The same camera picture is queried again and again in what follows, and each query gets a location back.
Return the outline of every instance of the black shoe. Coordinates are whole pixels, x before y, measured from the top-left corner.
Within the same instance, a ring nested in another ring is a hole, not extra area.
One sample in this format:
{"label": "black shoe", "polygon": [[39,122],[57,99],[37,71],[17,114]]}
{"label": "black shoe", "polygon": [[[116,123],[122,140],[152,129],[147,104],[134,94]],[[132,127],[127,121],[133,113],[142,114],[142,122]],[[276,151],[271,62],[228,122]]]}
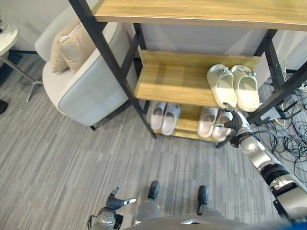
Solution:
{"label": "black shoe", "polygon": [[153,181],[148,191],[148,198],[155,200],[159,194],[159,189],[160,189],[159,182]]}
{"label": "black shoe", "polygon": [[3,114],[8,107],[8,103],[0,99],[0,114]]}
{"label": "black shoe", "polygon": [[207,205],[208,203],[208,196],[209,196],[209,189],[207,188],[207,186],[200,186],[199,190],[198,190],[198,196],[197,196],[197,201],[198,201],[198,205],[197,205],[197,215],[201,215],[201,206],[202,205]]}

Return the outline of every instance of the beige pillow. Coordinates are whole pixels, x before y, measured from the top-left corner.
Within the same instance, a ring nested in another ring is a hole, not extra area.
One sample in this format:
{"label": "beige pillow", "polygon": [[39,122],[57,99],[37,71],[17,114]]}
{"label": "beige pillow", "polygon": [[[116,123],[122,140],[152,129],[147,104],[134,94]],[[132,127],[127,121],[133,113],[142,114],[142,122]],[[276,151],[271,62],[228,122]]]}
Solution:
{"label": "beige pillow", "polygon": [[73,73],[84,64],[96,49],[85,27],[81,24],[60,44],[60,52]]}
{"label": "beige pillow", "polygon": [[52,48],[51,48],[51,57],[50,57],[50,66],[53,73],[61,72],[68,68],[68,65],[62,54],[59,51],[59,40],[66,35],[69,35],[76,26],[80,23],[79,20],[74,21],[73,23],[67,25],[63,30],[61,30],[54,38]]}

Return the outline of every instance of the shelf board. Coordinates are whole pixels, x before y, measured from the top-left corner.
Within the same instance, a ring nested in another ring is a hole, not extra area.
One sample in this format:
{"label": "shelf board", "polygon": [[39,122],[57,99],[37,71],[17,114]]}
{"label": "shelf board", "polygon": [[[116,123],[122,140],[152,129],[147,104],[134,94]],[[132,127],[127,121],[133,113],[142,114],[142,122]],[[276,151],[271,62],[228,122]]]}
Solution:
{"label": "shelf board", "polygon": [[[151,103],[147,114],[147,119],[149,122],[152,111],[152,105],[153,103]],[[172,133],[172,136],[216,142],[211,137],[201,138],[197,134],[198,121],[201,115],[202,107],[187,105],[187,104],[181,104],[180,107],[181,107],[180,117],[177,121],[177,125],[175,131]],[[155,133],[162,134],[160,130],[155,131]]]}
{"label": "shelf board", "polygon": [[100,0],[99,22],[307,30],[306,0]]}
{"label": "shelf board", "polygon": [[207,82],[208,69],[217,63],[254,69],[259,59],[142,50],[143,69],[135,95],[150,101],[217,107]]}

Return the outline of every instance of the white slipper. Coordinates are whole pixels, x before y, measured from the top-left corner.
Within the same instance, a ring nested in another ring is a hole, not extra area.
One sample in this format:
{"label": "white slipper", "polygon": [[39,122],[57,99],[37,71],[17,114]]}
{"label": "white slipper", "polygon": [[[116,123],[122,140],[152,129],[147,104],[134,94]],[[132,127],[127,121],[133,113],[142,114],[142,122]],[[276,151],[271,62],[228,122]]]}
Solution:
{"label": "white slipper", "polygon": [[213,124],[216,121],[218,108],[203,107],[201,111],[200,121],[198,122],[197,133],[202,138],[208,138],[212,134]]}
{"label": "white slipper", "polygon": [[170,136],[176,127],[180,115],[180,105],[175,103],[167,104],[162,124],[162,134]]}
{"label": "white slipper", "polygon": [[150,126],[153,130],[159,130],[162,127],[164,110],[166,102],[156,102],[153,105],[152,115],[150,119]]}
{"label": "white slipper", "polygon": [[233,66],[230,71],[234,75],[238,106],[246,112],[254,112],[260,104],[256,73],[243,65]]}
{"label": "white slipper", "polygon": [[[232,114],[230,112],[220,111],[219,115],[216,118],[216,123],[223,124],[231,120],[232,120]],[[229,135],[230,132],[231,132],[231,129],[229,128],[213,127],[212,137],[216,141],[221,142],[226,139],[227,135]]]}
{"label": "white slipper", "polygon": [[207,80],[219,107],[226,108],[224,102],[233,107],[236,106],[236,93],[233,87],[234,76],[228,67],[222,64],[212,66],[208,70]]}

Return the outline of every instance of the wall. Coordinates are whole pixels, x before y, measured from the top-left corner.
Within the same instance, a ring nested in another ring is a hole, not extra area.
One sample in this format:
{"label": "wall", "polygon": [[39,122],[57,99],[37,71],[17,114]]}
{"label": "wall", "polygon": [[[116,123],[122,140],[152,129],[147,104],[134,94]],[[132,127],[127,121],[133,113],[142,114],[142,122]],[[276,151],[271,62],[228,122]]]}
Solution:
{"label": "wall", "polygon": [[15,24],[19,50],[35,50],[34,43],[49,23],[68,5],[68,0],[0,0],[3,23]]}

